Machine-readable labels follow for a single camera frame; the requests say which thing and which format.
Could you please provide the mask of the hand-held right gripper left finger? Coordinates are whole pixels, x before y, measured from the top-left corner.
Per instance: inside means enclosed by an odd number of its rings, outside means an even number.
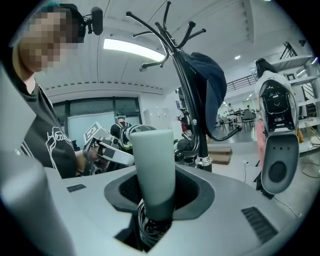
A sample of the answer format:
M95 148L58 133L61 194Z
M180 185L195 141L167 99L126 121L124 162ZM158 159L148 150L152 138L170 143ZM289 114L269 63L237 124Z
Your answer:
M0 68L0 199L26 238L46 256L75 248L54 203L42 164L19 153L36 115Z

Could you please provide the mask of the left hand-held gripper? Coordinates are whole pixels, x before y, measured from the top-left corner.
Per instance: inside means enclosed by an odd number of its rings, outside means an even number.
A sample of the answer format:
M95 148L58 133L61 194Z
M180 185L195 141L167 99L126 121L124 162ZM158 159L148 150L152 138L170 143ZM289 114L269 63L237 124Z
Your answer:
M156 130L155 127L146 124L134 124L126 126L123 130L123 143L131 142L131 134L135 132L145 132ZM119 140L104 129L97 121L83 134L84 148L82 150L84 157L91 163L90 174L97 175L106 173L111 162L123 166L132 166L134 156L120 150ZM105 152L99 157L98 161L90 161L88 158L89 149L92 146L103 146Z

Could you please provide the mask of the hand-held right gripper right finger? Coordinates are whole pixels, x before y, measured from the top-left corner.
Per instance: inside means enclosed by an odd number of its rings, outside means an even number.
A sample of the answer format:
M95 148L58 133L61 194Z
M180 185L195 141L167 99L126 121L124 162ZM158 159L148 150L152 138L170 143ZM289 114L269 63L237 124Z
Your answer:
M266 132L261 184L275 195L289 187L297 169L299 116L291 90L274 79L262 84L259 103Z

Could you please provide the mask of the person's left hand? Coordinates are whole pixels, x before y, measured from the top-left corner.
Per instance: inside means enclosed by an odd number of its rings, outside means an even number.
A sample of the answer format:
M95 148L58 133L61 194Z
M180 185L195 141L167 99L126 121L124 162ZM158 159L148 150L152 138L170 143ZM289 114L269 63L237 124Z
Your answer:
M106 151L106 148L103 146L94 145L90 147L88 151L88 159L91 162L99 161L100 156L102 156Z

